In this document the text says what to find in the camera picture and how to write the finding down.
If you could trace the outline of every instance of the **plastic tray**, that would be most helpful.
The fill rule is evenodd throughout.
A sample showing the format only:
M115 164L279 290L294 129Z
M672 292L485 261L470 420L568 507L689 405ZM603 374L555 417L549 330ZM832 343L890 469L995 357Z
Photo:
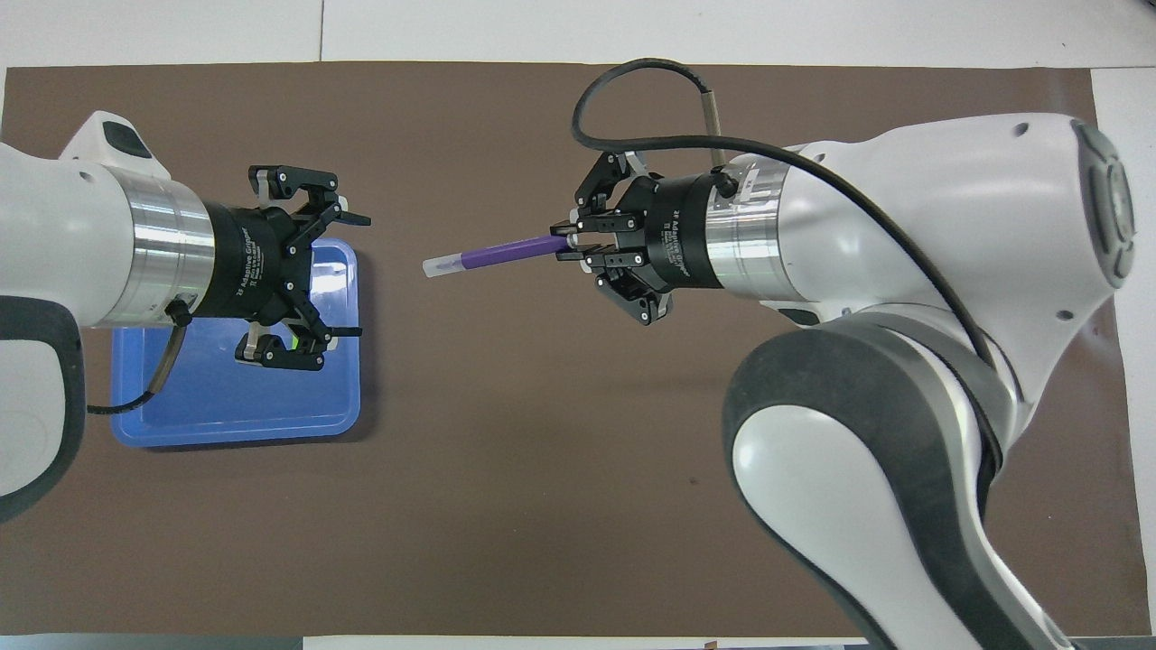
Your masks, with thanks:
M357 261L340 239L313 243L313 304L332 326L357 325ZM237 319L193 319L164 389L141 408L114 415L112 431L129 446L169 446L334 436L361 414L360 348L339 339L316 372L238 363L247 332ZM290 344L289 330L272 331ZM125 328L112 335L112 400L135 399L161 359L168 328Z

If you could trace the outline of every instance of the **black cable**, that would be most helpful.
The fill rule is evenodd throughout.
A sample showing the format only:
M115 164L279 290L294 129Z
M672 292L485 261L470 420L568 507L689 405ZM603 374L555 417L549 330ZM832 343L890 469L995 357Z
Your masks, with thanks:
M172 312L172 309L183 308L184 316L188 316L188 308L185 303L176 304L177 301L170 303L169 308L165 310ZM119 415L121 413L128 413L144 406L144 402L153 399L153 396L161 392L164 387L164 383L169 381L169 372L172 371L172 365L177 362L177 355L180 354L180 347L185 342L185 327L188 325L190 318L178 318L178 325L173 326L172 331L169 332L169 341L164 346L164 352L161 353L161 360L156 364L156 370L153 371L153 378L149 379L148 386L144 392L140 394L136 399L118 405L118 406L95 406L88 405L88 413L92 415Z
M907 234L904 232L903 229L899 228L899 226L895 223L895 221L888 216L885 212L883 212L882 208L875 205L875 202L859 191L858 187L849 183L838 173L835 173L815 161L800 156L794 152L755 140L726 138L721 135L665 135L655 138L607 139L594 138L583 131L581 118L586 112L586 105L594 97L594 95L596 95L598 91L610 81L643 68L667 69L679 73L689 79L698 88L699 93L706 94L711 91L710 87L706 86L701 76L695 74L689 67L677 61L668 59L635 59L615 66L602 73L588 87L586 87L586 91L581 94L581 97L578 98L578 103L575 104L573 118L570 121L570 133L579 145L598 152L617 154L625 152L655 152L669 149L729 149L733 152L764 156L786 163L791 167L796 167L807 173L810 173L850 199L860 209L867 213L867 215L870 216L872 220L875 221L875 223L877 223L879 227L882 228L896 244L898 244L899 249L902 249L903 252L911 258L911 261L913 261L919 271L922 272L935 290L939 291L943 302L947 303L948 309L950 309L956 319L959 320L959 325L963 327L964 333L968 335L968 340L971 341L971 346L975 348L979 359L981 359L987 365L992 368L995 367L991 349L987 346L987 340L984 338L983 330L979 328L979 325L976 323L975 318L972 318L968 308L963 304L959 295L955 293L955 289L951 288L947 278L943 276L931 258L927 257L927 253L925 253L922 249L920 249L919 245L916 244L916 242L912 241L911 237L909 237Z
M95 406L90 404L88 405L88 412L92 415L119 415L144 406L144 402L150 399L153 399L153 393L144 391L139 398L120 406Z

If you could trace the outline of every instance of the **white floor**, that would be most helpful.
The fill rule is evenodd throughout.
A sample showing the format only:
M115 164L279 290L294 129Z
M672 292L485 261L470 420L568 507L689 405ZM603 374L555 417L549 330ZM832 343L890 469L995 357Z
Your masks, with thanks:
M903 37L884 36L896 32ZM616 62L638 56L699 64L1094 68L1099 125L1128 165L1141 245L1144 220L1156 215L1156 8L1144 0L0 0L0 82L8 67L20 66ZM0 105L2 97L0 83ZM1146 399L1156 387L1156 340L1149 335L1156 261L1138 256L1117 304L1141 529L1149 584L1156 585L1156 402ZM1156 621L1156 598L1150 600ZM341 648L363 647L348 637L309 647L336 648L342 638ZM433 638L406 647L447 647L447 637ZM613 647L659 648L651 640L621 641ZM703 643L668 641L674 645L662 647Z

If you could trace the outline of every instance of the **purple marker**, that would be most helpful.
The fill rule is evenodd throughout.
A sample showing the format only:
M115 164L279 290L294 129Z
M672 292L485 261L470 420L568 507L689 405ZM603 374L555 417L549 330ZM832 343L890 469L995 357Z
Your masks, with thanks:
M521 239L520 242L510 242L507 244L498 244L496 246L436 257L423 261L422 269L425 271L427 278L433 278L437 275L445 275L447 273L466 271L468 268L481 268L482 266L491 266L495 264L505 264L507 261L546 256L569 248L570 244L566 242L565 237L557 235L543 235L541 237Z

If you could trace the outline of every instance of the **brown mat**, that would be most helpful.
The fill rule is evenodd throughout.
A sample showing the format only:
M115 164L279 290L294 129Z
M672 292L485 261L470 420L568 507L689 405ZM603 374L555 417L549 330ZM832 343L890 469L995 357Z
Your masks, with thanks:
M245 170L333 170L370 229L363 414L327 443L156 452L90 418L74 468L0 530L0 633L857 635L727 479L731 372L788 324L682 291L643 328L572 265L427 280L420 263L546 231L593 154L602 68L305 64L8 72L3 141L55 157L96 109L173 178L253 205ZM728 134L855 140L1006 111L1094 119L1087 71L706 67ZM590 126L697 131L681 80L608 90ZM664 173L705 154L653 156ZM87 335L90 399L109 337ZM1065 357L991 501L996 547L1074 635L1148 633L1114 317Z

